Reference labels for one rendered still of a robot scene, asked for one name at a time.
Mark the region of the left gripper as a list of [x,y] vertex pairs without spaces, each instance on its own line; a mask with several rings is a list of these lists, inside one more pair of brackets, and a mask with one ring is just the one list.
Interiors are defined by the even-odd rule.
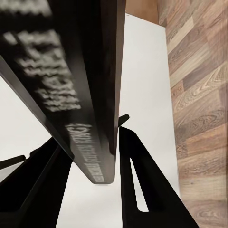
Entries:
[[120,116],[118,120],[118,127],[121,127],[122,124],[124,124],[129,119],[130,119],[130,116],[128,114]]

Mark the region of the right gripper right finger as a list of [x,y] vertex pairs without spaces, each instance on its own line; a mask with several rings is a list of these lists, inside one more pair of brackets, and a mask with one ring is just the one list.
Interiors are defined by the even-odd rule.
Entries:
[[[119,127],[123,228],[199,228],[138,135]],[[149,212],[138,210],[130,158]]]

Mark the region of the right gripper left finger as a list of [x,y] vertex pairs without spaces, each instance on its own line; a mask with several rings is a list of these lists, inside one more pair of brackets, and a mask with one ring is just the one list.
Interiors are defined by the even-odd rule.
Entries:
[[0,228],[56,228],[72,159],[51,137],[0,183]]

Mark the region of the hardback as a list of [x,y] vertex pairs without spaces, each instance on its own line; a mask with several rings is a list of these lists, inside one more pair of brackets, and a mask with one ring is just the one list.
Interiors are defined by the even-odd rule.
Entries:
[[114,182],[126,0],[0,0],[0,76],[97,185]]

